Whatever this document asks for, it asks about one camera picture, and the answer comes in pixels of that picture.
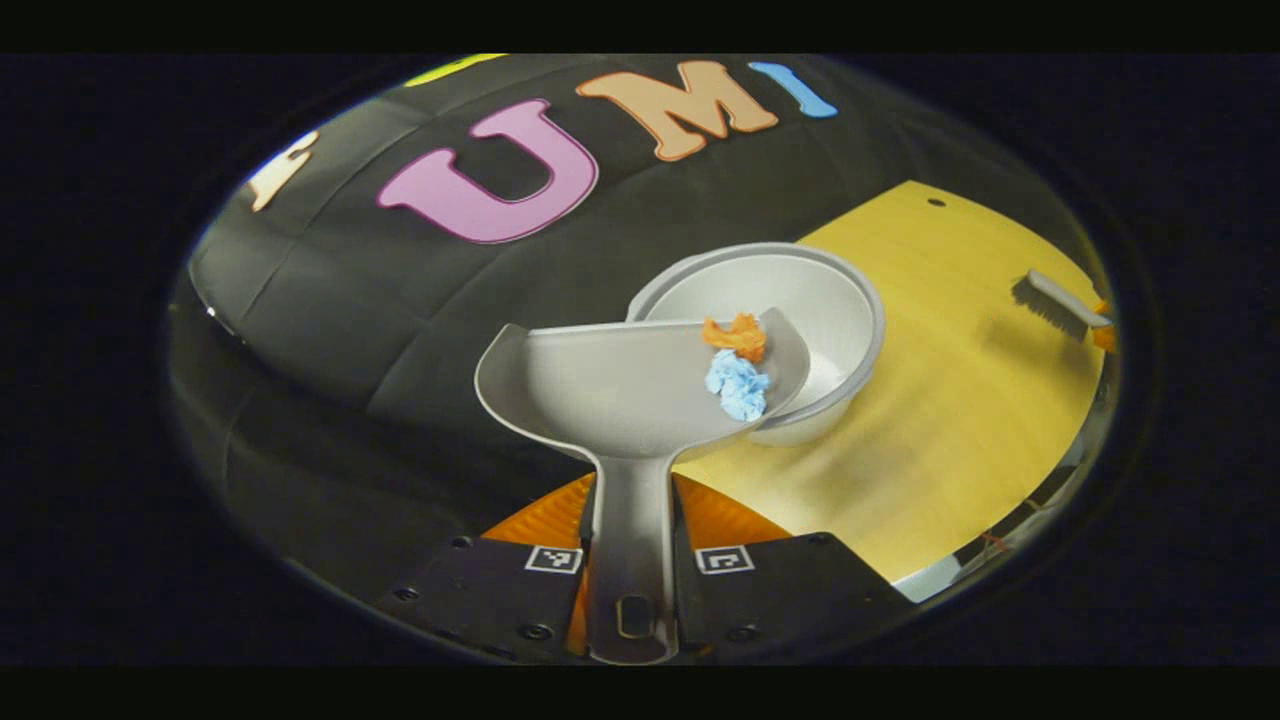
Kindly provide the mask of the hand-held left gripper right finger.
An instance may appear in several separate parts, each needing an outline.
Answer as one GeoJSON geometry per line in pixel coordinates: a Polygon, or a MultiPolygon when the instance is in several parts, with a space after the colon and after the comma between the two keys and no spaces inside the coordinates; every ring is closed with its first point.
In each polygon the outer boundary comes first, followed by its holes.
{"type": "Polygon", "coordinates": [[[672,477],[681,664],[818,664],[877,644],[914,602],[829,532],[791,534],[672,477]]]}

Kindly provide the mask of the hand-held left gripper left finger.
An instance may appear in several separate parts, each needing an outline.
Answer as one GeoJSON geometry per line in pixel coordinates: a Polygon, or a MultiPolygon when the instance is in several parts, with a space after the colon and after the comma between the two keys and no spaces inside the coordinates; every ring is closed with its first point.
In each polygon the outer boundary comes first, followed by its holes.
{"type": "Polygon", "coordinates": [[[585,566],[594,477],[570,482],[480,536],[456,536],[374,607],[434,639],[503,661],[586,653],[585,566]]]}

